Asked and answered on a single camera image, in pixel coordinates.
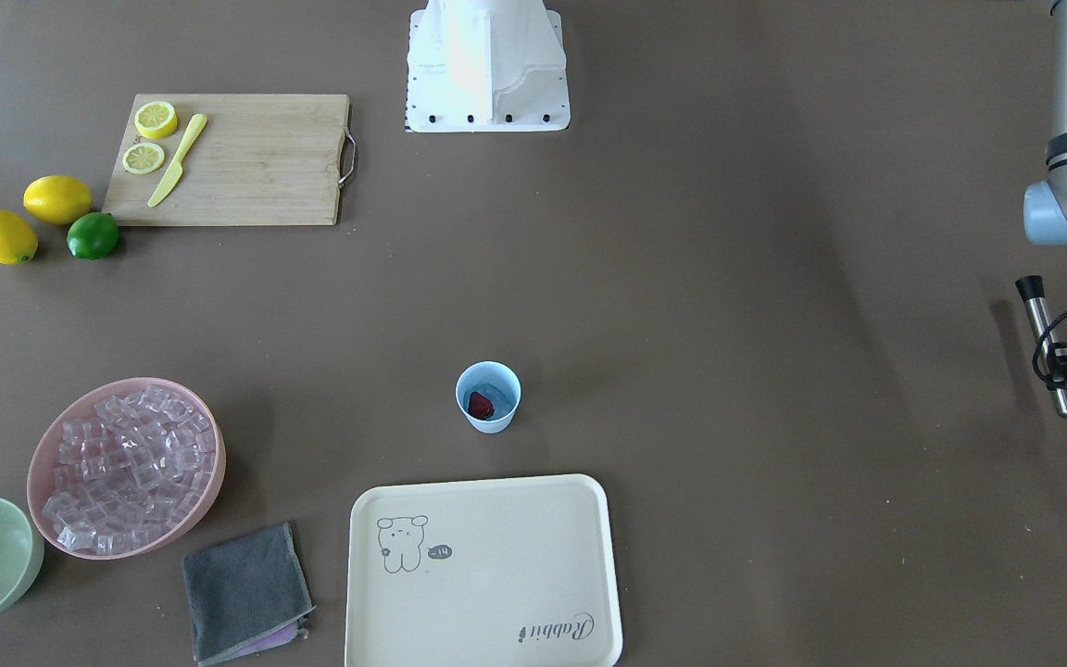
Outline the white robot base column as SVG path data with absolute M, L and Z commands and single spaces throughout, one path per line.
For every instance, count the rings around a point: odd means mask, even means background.
M 571 125 L 562 17 L 542 1 L 428 1 L 409 18 L 410 132 Z

